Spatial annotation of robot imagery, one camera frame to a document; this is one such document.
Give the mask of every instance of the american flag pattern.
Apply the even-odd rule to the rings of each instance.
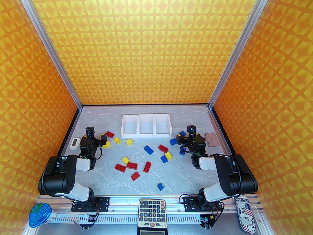
[[[255,219],[249,199],[244,195],[241,195],[239,198],[235,198],[235,200],[242,229],[246,233],[254,234],[256,231]]]

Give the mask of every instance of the red lego brick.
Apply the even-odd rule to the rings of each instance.
[[[140,175],[139,175],[138,171],[136,171],[133,175],[131,175],[131,178],[133,181],[135,181],[139,177],[140,177]]]
[[[122,166],[121,164],[116,164],[115,169],[119,170],[121,172],[125,172],[126,171],[126,167]]]
[[[113,138],[114,137],[114,133],[107,131],[106,132],[106,136],[109,138]]]
[[[151,163],[150,162],[146,162],[145,164],[145,168],[143,169],[144,172],[148,173],[151,167]]]
[[[129,168],[129,169],[134,169],[134,170],[136,170],[136,169],[137,169],[137,166],[138,166],[138,164],[135,164],[135,163],[131,163],[131,162],[128,162],[128,163],[127,163],[127,168]]]
[[[165,146],[161,145],[159,146],[159,150],[164,152],[164,153],[167,153],[168,152],[168,148],[166,148]]]

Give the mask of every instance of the yellow patterned wall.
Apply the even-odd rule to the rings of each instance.
[[[83,104],[207,103],[255,0],[32,0]]]
[[[313,0],[269,0],[215,109],[276,234],[313,234]]]
[[[0,0],[0,234],[21,234],[76,111],[19,0]]]

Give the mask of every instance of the black mounting plate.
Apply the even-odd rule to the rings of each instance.
[[[95,203],[99,205],[100,212],[108,212],[110,205],[109,197],[95,197]],[[90,203],[79,202],[73,203],[71,211],[73,212],[97,212],[97,208],[90,210]]]
[[[218,211],[222,210],[222,206],[219,205],[219,201],[216,202],[207,202],[201,206],[201,209],[198,207],[199,202],[197,197],[183,197],[185,212],[209,212],[213,208],[218,208]]]

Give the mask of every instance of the white tray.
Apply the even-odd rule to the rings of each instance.
[[[169,138],[171,134],[169,114],[123,115],[122,138]]]

